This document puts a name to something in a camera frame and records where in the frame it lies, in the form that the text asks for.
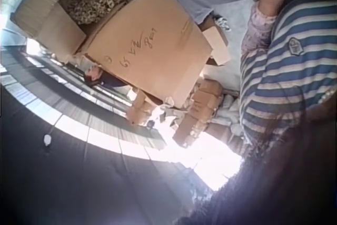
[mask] floor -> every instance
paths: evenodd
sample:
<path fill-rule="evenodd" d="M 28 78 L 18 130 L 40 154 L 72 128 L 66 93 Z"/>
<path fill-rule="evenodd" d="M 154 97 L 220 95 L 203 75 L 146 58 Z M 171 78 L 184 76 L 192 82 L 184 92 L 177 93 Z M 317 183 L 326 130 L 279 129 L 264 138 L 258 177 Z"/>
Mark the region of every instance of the floor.
<path fill-rule="evenodd" d="M 241 42 L 247 29 L 253 3 L 253 0 L 241 0 L 215 8 L 216 13 L 228 19 L 231 31 L 224 33 L 229 42 L 228 48 L 232 59 L 224 66 L 206 66 L 203 75 L 218 80 L 228 90 L 240 90 Z"/>

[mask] bright light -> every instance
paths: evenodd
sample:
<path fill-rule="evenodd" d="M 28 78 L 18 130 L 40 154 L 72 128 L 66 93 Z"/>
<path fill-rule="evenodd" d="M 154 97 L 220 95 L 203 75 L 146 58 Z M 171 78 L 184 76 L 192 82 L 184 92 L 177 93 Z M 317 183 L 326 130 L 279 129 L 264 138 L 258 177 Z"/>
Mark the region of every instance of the bright light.
<path fill-rule="evenodd" d="M 27 38 L 26 53 L 28 55 L 39 55 L 41 52 L 40 44 L 36 40 Z"/>
<path fill-rule="evenodd" d="M 137 97 L 137 93 L 135 93 L 132 89 L 126 95 L 131 101 L 134 101 Z"/>
<path fill-rule="evenodd" d="M 5 67 L 0 67 L 0 73 L 7 72 L 7 69 Z"/>
<path fill-rule="evenodd" d="M 39 63 L 37 60 L 31 58 L 31 57 L 27 57 L 27 60 L 30 61 L 30 63 L 34 64 L 36 67 L 42 67 L 43 65 L 41 63 Z"/>
<path fill-rule="evenodd" d="M 7 20 L 8 15 L 0 14 L 0 30 L 2 30 L 6 26 Z"/>
<path fill-rule="evenodd" d="M 134 158 L 141 158 L 141 159 L 146 159 L 146 160 L 150 159 L 144 149 L 144 146 L 134 144 L 132 142 L 127 142 L 124 140 L 120 140 L 120 145 L 121 145 L 123 155 L 128 155 Z"/>
<path fill-rule="evenodd" d="M 161 125 L 158 131 L 167 144 L 164 151 L 168 161 L 180 162 L 186 168 L 192 168 L 214 191 L 226 184 L 228 178 L 240 169 L 242 158 L 207 133 L 201 133 L 188 149 L 184 149 L 172 140 L 174 130 Z"/>
<path fill-rule="evenodd" d="M 115 153 L 122 153 L 118 138 L 92 128 L 89 129 L 88 143 Z"/>

